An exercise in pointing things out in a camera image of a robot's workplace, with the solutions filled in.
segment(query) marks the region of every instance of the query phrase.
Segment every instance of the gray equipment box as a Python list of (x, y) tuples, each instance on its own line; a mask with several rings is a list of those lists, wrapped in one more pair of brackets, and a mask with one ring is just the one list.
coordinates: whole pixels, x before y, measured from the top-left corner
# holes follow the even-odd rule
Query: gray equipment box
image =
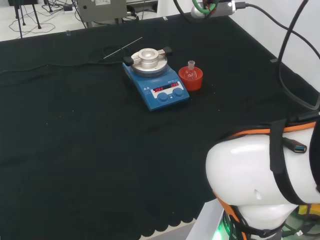
[(127, 16), (126, 0), (77, 0), (80, 16), (86, 23)]

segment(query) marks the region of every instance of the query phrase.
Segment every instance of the table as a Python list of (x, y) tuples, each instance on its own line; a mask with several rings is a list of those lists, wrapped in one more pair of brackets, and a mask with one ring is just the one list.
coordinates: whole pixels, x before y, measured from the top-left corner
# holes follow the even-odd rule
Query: table
[[(214, 198), (205, 162), (221, 136), (306, 112), (278, 86), (275, 56), (228, 17), (0, 42), (0, 72), (98, 61), (139, 37), (132, 53), (170, 46), (175, 71), (189, 60), (202, 69), (189, 102), (149, 112), (121, 64), (0, 75), (1, 239), (137, 240), (188, 223)], [(293, 91), (317, 97), (284, 70)]]

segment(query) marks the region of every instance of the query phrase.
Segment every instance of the red digital display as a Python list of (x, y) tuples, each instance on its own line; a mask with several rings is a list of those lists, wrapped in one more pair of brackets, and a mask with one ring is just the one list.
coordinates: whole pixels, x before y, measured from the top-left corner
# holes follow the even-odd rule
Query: red digital display
[(155, 91), (157, 93), (157, 92), (162, 91), (163, 89), (164, 89), (163, 87), (158, 87), (158, 88), (153, 89), (153, 91)]
[(165, 86), (161, 86), (161, 87), (157, 87), (157, 88), (154, 88), (152, 89), (155, 93), (157, 92), (160, 92), (162, 90), (165, 90), (165, 89), (170, 89), (170, 88), (174, 88), (176, 86), (179, 86), (179, 83), (175, 82), (175, 83), (171, 83), (171, 84), (168, 84), (168, 85), (165, 85)]
[(171, 87), (172, 87), (172, 88), (174, 88), (174, 87), (176, 87), (176, 86), (179, 86), (179, 83), (175, 82), (175, 83), (172, 83), (172, 84), (171, 84)]

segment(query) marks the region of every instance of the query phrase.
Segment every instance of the blue knob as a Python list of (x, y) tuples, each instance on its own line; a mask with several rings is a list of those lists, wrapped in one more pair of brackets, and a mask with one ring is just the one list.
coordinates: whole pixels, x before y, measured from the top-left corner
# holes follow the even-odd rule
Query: blue knob
[(180, 87), (173, 89), (173, 95), (176, 96), (177, 98), (181, 98), (183, 94), (184, 94), (184, 91)]
[(158, 100), (162, 103), (165, 103), (166, 101), (168, 101), (168, 94), (166, 94), (165, 92), (159, 93)]

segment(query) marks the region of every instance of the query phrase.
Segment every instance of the tripod leg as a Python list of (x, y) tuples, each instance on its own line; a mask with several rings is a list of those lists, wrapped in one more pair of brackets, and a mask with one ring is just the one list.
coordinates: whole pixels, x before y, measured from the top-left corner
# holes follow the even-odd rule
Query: tripod leg
[(32, 7), (33, 7), (33, 11), (34, 11), (36, 22), (38, 23), (38, 29), (41, 29), (41, 26), (40, 26), (40, 23), (39, 23), (39, 19), (38, 19), (38, 15), (37, 15), (37, 11), (35, 9), (35, 5), (32, 4)]
[(47, 0), (46, 2), (48, 3), (48, 6), (49, 6), (49, 12), (52, 13), (53, 11), (52, 11), (52, 8), (51, 8), (49, 0)]
[(15, 10), (15, 17), (18, 19), (20, 37), (22, 39), (22, 31), (21, 31), (21, 25), (20, 25), (19, 11), (18, 11), (18, 6), (17, 6), (16, 3), (14, 3), (14, 10)]
[(22, 5), (20, 5), (20, 12), (21, 12), (21, 17), (22, 17), (22, 25), (25, 26), (25, 19), (24, 19), (24, 14), (22, 13)]

